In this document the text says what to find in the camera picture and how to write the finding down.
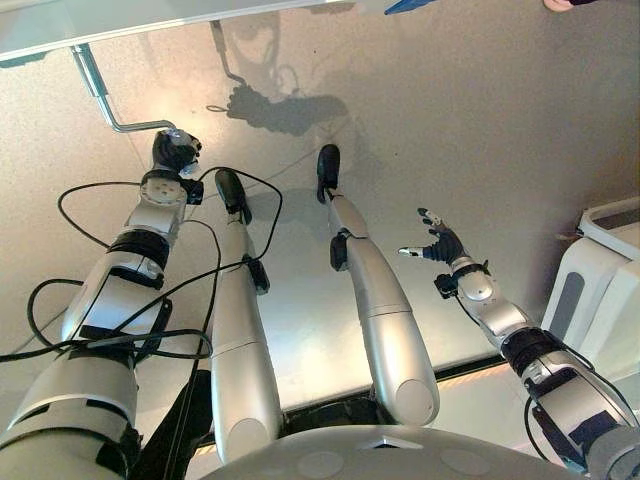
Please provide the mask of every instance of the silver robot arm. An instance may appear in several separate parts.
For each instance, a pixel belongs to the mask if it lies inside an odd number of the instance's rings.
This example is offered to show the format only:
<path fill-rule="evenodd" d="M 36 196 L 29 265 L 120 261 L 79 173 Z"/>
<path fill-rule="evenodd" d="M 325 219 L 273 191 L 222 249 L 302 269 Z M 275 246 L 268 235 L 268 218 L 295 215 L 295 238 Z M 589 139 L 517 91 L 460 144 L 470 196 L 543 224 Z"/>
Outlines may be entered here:
<path fill-rule="evenodd" d="M 200 148 L 197 139 L 180 130 L 157 134 L 140 201 L 70 305 L 63 340 L 164 329 L 171 312 L 168 300 L 117 327 L 162 288 L 185 205 L 202 198 L 202 184 L 179 175 L 195 162 Z M 157 349 L 159 340 L 136 343 L 142 344 L 137 345 L 143 352 L 135 358 L 139 361 L 145 351 Z M 0 437 L 0 478 L 126 478 L 140 450 L 133 427 L 133 368 L 131 351 L 108 345 L 79 346 L 59 355 L 31 386 Z"/>
<path fill-rule="evenodd" d="M 451 274 L 438 276 L 436 287 L 444 298 L 458 298 L 518 374 L 535 402 L 534 418 L 565 464 L 594 479 L 637 474 L 640 429 L 619 392 L 507 300 L 486 263 L 475 262 L 437 215 L 426 209 L 418 214 L 438 241 L 423 248 L 401 248 L 399 253 L 450 266 Z"/>
<path fill-rule="evenodd" d="M 440 407 L 427 349 L 400 282 L 362 215 L 338 188 L 339 167 L 338 147 L 325 145 L 317 196 L 329 209 L 331 266 L 351 274 L 376 399 L 396 422 L 426 425 Z"/>

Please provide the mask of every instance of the robotic hand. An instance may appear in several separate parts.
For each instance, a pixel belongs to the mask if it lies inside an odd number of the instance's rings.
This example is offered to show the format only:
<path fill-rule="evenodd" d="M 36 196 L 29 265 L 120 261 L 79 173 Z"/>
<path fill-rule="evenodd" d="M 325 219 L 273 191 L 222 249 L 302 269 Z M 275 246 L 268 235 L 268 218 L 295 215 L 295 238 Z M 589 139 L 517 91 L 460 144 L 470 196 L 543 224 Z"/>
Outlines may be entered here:
<path fill-rule="evenodd" d="M 438 241 L 398 253 L 449 265 L 451 274 L 439 275 L 436 288 L 443 298 L 456 297 L 518 374 L 535 402 L 534 418 L 563 462 L 593 479 L 635 478 L 640 429 L 618 390 L 509 302 L 487 263 L 476 263 L 439 216 L 424 208 L 418 214 Z"/>

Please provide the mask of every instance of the white panel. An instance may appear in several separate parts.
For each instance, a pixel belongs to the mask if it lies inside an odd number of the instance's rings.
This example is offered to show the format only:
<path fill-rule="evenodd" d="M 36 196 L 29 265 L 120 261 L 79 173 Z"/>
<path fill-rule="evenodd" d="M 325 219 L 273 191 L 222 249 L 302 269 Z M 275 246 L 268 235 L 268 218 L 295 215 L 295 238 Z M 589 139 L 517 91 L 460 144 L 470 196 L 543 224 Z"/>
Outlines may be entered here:
<path fill-rule="evenodd" d="M 0 3 L 0 61 L 158 28 L 329 1 L 8 0 L 5 8 Z"/>

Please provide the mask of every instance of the black cable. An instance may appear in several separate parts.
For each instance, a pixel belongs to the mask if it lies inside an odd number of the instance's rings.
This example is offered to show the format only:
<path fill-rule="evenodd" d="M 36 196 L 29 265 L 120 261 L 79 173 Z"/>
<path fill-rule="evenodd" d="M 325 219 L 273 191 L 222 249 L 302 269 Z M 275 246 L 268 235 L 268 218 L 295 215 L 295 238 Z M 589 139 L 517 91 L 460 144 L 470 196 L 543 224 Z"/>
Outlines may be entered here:
<path fill-rule="evenodd" d="M 89 232 L 84 230 L 80 225 L 78 225 L 75 221 L 73 221 L 71 219 L 71 217 L 69 215 L 67 215 L 67 212 L 65 211 L 64 207 L 62 206 L 62 201 L 65 199 L 65 197 L 67 195 L 69 195 L 70 193 L 73 193 L 73 192 L 77 192 L 78 190 L 84 190 L 85 188 L 93 188 L 93 187 L 104 187 L 104 186 L 107 186 L 107 185 L 137 185 L 137 186 L 139 186 L 140 184 L 136 183 L 136 182 L 97 182 L 97 183 L 87 183 L 85 185 L 78 185 L 77 187 L 70 188 L 69 190 L 63 192 L 62 195 L 60 195 L 58 197 L 58 211 L 60 212 L 60 215 L 62 215 L 64 217 L 64 219 L 67 222 L 69 222 L 69 225 L 71 225 L 73 228 L 75 228 L 78 232 L 80 232 L 82 235 L 87 237 L 92 242 L 97 243 L 98 245 L 101 245 L 104 248 L 109 248 L 109 244 L 106 243 L 106 242 L 103 242 L 102 240 L 100 240 L 97 237 L 94 237 Z"/>
<path fill-rule="evenodd" d="M 82 285 L 83 282 L 81 282 L 80 280 L 70 280 L 68 278 L 50 278 L 49 280 L 45 280 L 44 282 L 36 286 L 36 288 L 34 288 L 31 292 L 31 295 L 29 295 L 29 300 L 27 301 L 27 322 L 29 323 L 29 328 L 31 328 L 31 331 L 33 332 L 35 337 L 40 340 L 40 343 L 42 343 L 46 347 L 53 347 L 54 344 L 51 343 L 49 339 L 44 336 L 40 328 L 38 328 L 36 319 L 33 315 L 33 306 L 40 291 L 47 285 L 55 283 L 62 283 L 66 285 Z M 62 348 L 55 348 L 54 351 L 62 353 L 64 350 L 62 350 Z"/>
<path fill-rule="evenodd" d="M 177 337 L 182 335 L 197 335 L 200 337 L 200 341 L 207 346 L 208 352 L 206 354 L 182 354 L 182 353 L 173 353 L 173 352 L 165 352 L 162 350 L 156 350 L 150 352 L 150 355 L 157 355 L 160 357 L 170 357 L 170 358 L 178 358 L 178 359 L 186 359 L 186 360 L 203 360 L 209 358 L 213 354 L 213 346 L 211 345 L 211 341 L 209 337 L 203 334 L 200 330 L 195 330 L 191 328 L 185 328 L 181 330 L 167 330 L 164 332 L 153 332 L 153 333 L 145 333 L 141 335 L 121 335 L 119 337 L 109 337 L 100 340 L 65 340 L 63 342 L 55 343 L 49 347 L 41 348 L 39 350 L 32 350 L 30 352 L 21 352 L 21 353 L 12 353 L 9 355 L 0 355 L 0 363 L 4 362 L 13 362 L 16 360 L 24 360 L 27 358 L 39 357 L 41 355 L 46 355 L 47 353 L 61 351 L 65 353 L 67 350 L 63 350 L 63 347 L 71 347 L 71 348 L 103 348 L 106 346 L 112 348 L 121 348 L 123 350 L 131 351 L 131 352 L 146 352 L 146 348 L 139 348 L 135 345 L 127 345 L 125 347 L 119 347 L 119 345 L 129 344 L 133 342 L 139 342 L 144 340 L 157 340 L 168 337 Z"/>
<path fill-rule="evenodd" d="M 216 261 L 216 269 L 220 269 L 220 264 L 222 262 L 222 251 L 220 249 L 220 242 L 218 242 L 218 236 L 213 228 L 210 225 L 201 222 L 199 220 L 185 220 L 183 223 L 196 223 L 202 225 L 207 228 L 213 237 L 213 242 L 216 247 L 217 253 L 217 261 Z M 215 273 L 213 277 L 213 285 L 211 287 L 211 297 L 209 299 L 209 306 L 207 308 L 207 313 L 204 318 L 204 322 L 202 324 L 202 332 L 206 334 L 209 328 L 209 322 L 211 319 L 211 315 L 213 313 L 213 306 L 216 298 L 216 292 L 218 290 L 218 276 L 219 271 Z M 200 349 L 202 348 L 202 343 L 198 345 L 198 353 L 200 353 Z M 178 460 L 178 450 L 180 445 L 182 444 L 182 438 L 184 435 L 184 430 L 187 424 L 187 419 L 189 416 L 189 407 L 191 405 L 191 398 L 193 396 L 193 391 L 196 385 L 196 375 L 198 371 L 198 362 L 194 361 L 191 366 L 191 373 L 189 374 L 189 380 L 187 381 L 185 395 L 180 404 L 180 413 L 178 415 L 178 420 L 176 422 L 176 428 L 174 429 L 173 436 L 171 438 L 171 447 L 169 450 L 169 454 L 167 455 L 167 463 L 165 464 L 165 470 L 163 477 L 165 479 L 171 479 L 174 477 L 174 472 L 176 469 L 176 464 Z"/>
<path fill-rule="evenodd" d="M 524 429 L 526 430 L 527 437 L 529 437 L 529 442 L 531 442 L 531 445 L 533 446 L 533 448 L 536 451 L 536 453 L 540 456 L 540 458 L 542 458 L 543 460 L 546 460 L 548 462 L 549 459 L 547 458 L 547 456 L 544 453 L 542 453 L 542 450 L 540 450 L 540 447 L 536 443 L 536 441 L 533 438 L 533 435 L 531 433 L 531 427 L 529 425 L 529 410 L 531 408 L 532 400 L 533 399 L 531 397 L 529 397 L 529 398 L 527 398 L 527 402 L 524 404 Z"/>
<path fill-rule="evenodd" d="M 266 245 L 264 247 L 264 249 L 262 250 L 262 252 L 253 258 L 247 258 L 245 260 L 241 260 L 239 262 L 233 262 L 233 263 L 229 263 L 227 265 L 223 265 L 221 267 L 218 268 L 214 268 L 212 270 L 209 270 L 207 272 L 201 273 L 199 275 L 195 275 L 181 283 L 179 283 L 178 285 L 176 285 L 173 288 L 170 288 L 169 290 L 167 290 L 165 293 L 163 293 L 162 295 L 159 295 L 158 297 L 156 297 L 154 300 L 152 300 L 151 302 L 149 302 L 148 304 L 146 304 L 144 307 L 140 308 L 137 312 L 135 312 L 134 314 L 132 314 L 131 316 L 129 316 L 129 318 L 127 318 L 126 320 L 124 320 L 122 323 L 120 323 L 117 327 L 115 327 L 113 329 L 114 333 L 120 332 L 123 328 L 125 328 L 127 325 L 129 325 L 131 322 L 133 322 L 136 318 L 138 318 L 140 315 L 142 315 L 144 312 L 146 312 L 147 310 L 149 310 L 151 307 L 153 307 L 154 305 L 157 305 L 159 302 L 161 302 L 162 300 L 164 300 L 166 297 L 168 297 L 169 295 L 177 292 L 178 290 L 180 290 L 181 288 L 186 287 L 187 285 L 196 282 L 202 278 L 208 277 L 210 275 L 213 275 L 214 273 L 217 272 L 221 272 L 223 270 L 228 270 L 229 268 L 234 268 L 237 267 L 239 265 L 245 265 L 249 262 L 255 261 L 255 260 L 260 260 L 262 257 L 264 257 L 267 253 L 267 251 L 269 250 L 269 247 L 271 246 L 271 241 L 273 239 L 273 234 L 275 232 L 276 229 L 276 224 L 278 223 L 278 219 L 280 218 L 280 212 L 282 211 L 282 203 L 283 203 L 283 197 L 282 197 L 282 192 L 280 192 L 280 190 L 278 190 L 275 186 L 273 186 L 272 184 L 270 184 L 269 182 L 262 180 L 260 178 L 254 177 L 253 175 L 250 175 L 248 173 L 242 172 L 240 170 L 236 170 L 233 168 L 229 168 L 229 167 L 213 167 L 210 168 L 209 170 L 205 171 L 200 178 L 204 178 L 207 174 L 215 171 L 215 170 L 220 170 L 220 169 L 226 169 L 226 170 L 230 170 L 232 172 L 235 172 L 239 175 L 243 175 L 245 177 L 251 178 L 253 180 L 256 180 L 257 182 L 262 183 L 263 185 L 266 185 L 267 187 L 271 188 L 274 192 L 276 192 L 276 194 L 278 195 L 278 208 L 276 210 L 276 214 L 273 218 L 273 223 L 271 224 L 271 229 L 269 231 L 269 236 L 267 238 L 267 242 Z"/>
<path fill-rule="evenodd" d="M 31 350 L 29 352 L 10 353 L 8 355 L 0 355 L 0 363 L 14 362 L 16 360 L 25 360 L 27 358 L 39 357 L 47 353 L 55 352 L 62 347 L 79 346 L 80 340 L 65 340 L 64 342 L 55 343 L 50 347 L 41 348 L 39 350 Z"/>
<path fill-rule="evenodd" d="M 469 317 L 473 323 L 475 323 L 476 325 L 480 326 L 478 321 L 471 316 L 471 314 L 469 313 L 469 310 L 467 310 L 465 308 L 465 306 L 462 304 L 462 301 L 460 300 L 460 297 L 458 295 L 455 295 L 455 299 L 457 300 L 458 305 L 460 305 L 460 308 L 462 309 L 462 311 L 467 314 L 467 317 Z"/>

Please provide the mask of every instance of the metal rod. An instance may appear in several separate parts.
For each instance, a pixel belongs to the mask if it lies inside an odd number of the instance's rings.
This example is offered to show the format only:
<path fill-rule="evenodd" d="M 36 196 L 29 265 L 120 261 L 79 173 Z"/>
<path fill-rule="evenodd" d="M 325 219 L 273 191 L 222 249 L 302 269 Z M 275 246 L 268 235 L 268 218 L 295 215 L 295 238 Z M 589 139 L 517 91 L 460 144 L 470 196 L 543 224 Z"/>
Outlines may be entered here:
<path fill-rule="evenodd" d="M 107 125 L 113 128 L 116 132 L 130 133 L 156 128 L 176 128 L 176 126 L 168 120 L 125 124 L 118 123 L 113 115 L 111 106 L 109 105 L 109 100 L 107 99 L 109 92 L 107 92 L 107 87 L 104 84 L 104 80 L 102 80 L 102 75 L 100 75 L 100 70 L 98 69 L 95 58 L 93 58 L 89 44 L 83 43 L 81 45 L 74 45 L 71 47 L 71 52 L 73 53 L 73 58 L 78 70 L 80 71 L 84 84 L 87 86 L 91 96 L 95 97 L 98 101 L 98 106 L 100 107 L 100 111 L 102 112 L 102 116 L 107 122 Z"/>

